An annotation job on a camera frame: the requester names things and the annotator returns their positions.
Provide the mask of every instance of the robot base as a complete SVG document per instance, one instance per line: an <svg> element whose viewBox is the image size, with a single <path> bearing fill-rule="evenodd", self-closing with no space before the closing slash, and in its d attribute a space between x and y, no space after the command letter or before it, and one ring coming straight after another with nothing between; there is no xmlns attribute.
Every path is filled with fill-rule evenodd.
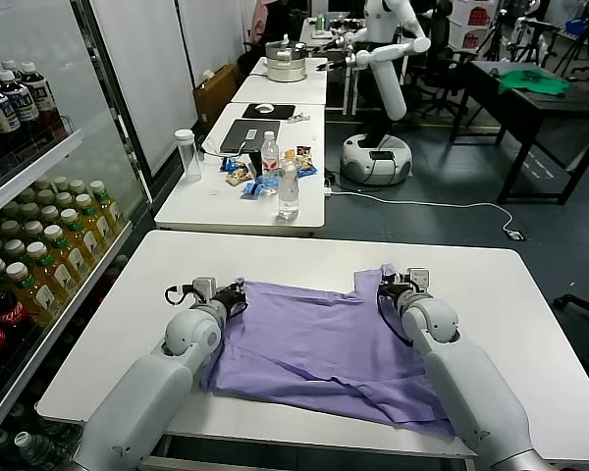
<svg viewBox="0 0 589 471"><path fill-rule="evenodd" d="M341 174L360 184L388 186L412 175L412 151L398 137L386 135L379 149L361 148L366 134L353 135L343 144Z"/></svg>

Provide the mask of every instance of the cable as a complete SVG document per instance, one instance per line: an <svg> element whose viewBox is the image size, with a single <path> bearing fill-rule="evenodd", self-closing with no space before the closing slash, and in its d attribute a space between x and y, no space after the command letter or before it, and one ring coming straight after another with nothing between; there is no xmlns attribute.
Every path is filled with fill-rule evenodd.
<svg viewBox="0 0 589 471"><path fill-rule="evenodd" d="M389 201L387 199L378 198L377 196L371 196L370 194L363 194L363 193L355 193L353 191L332 191L332 194L345 195L345 196L361 196L363 198L373 199L380 203L385 204L416 204L417 206L436 206L441 208L456 208L456 209L468 209L468 208L479 208L479 207L492 207L497 209L498 211L502 211L507 216L509 216L509 220L502 226L502 231L506 234L510 235L511 233L516 233L516 231L509 229L509 225L512 223L512 214L504 209L502 206L498 206L494 203L472 203L472 204L451 204L451 203L430 203L426 201Z"/></svg>

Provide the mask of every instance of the white shelf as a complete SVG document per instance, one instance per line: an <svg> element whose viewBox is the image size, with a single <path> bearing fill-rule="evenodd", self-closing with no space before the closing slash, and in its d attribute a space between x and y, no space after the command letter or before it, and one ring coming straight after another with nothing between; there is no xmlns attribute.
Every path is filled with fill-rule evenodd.
<svg viewBox="0 0 589 471"><path fill-rule="evenodd" d="M66 306L63 313L54 319L52 324L46 327L44 333L35 344L36 349L27 356L27 360L25 360L23 365L21 365L18 371L14 374L14 376L17 375L17 377L13 380L11 386L8 387L8 390L0 396L0 425L9 413L9 410L11 410L11 407L13 407L13 404L18 400L18 397L24 388L27 386L32 375L37 371L37 368L50 351L52 345L54 345L55 341L61 336L68 326L68 323L79 310L82 302L100 279L100 276L116 257L127 238L129 238L132 230L133 223L129 222L120 235L118 235L111 247L109 247L109 250L103 255L103 258L98 262L98 265L96 265L89 274L87 280L85 280L80 286L79 291Z"/></svg>
<svg viewBox="0 0 589 471"><path fill-rule="evenodd" d="M61 159L68 157L71 152L82 144L82 138L82 130L73 132L13 178L4 182L0 186L0 209L27 186L48 172Z"/></svg>

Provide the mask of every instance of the purple shirt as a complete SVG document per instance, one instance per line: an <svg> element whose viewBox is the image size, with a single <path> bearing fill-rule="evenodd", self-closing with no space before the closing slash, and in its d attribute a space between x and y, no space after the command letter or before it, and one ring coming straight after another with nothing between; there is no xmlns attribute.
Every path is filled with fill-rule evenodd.
<svg viewBox="0 0 589 471"><path fill-rule="evenodd" d="M383 271L394 270L356 273L349 294L245 282L248 308L227 324L202 387L453 435L420 355L378 312Z"/></svg>

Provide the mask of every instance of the mouse pad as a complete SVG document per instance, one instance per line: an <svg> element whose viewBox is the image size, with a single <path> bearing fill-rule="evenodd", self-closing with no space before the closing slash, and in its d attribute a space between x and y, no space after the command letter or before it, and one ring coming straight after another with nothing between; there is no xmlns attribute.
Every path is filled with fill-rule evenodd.
<svg viewBox="0 0 589 471"><path fill-rule="evenodd" d="M260 103L251 103L242 115L248 120L287 120L295 113L295 105L273 105L275 109L270 113L260 113L255 109Z"/></svg>

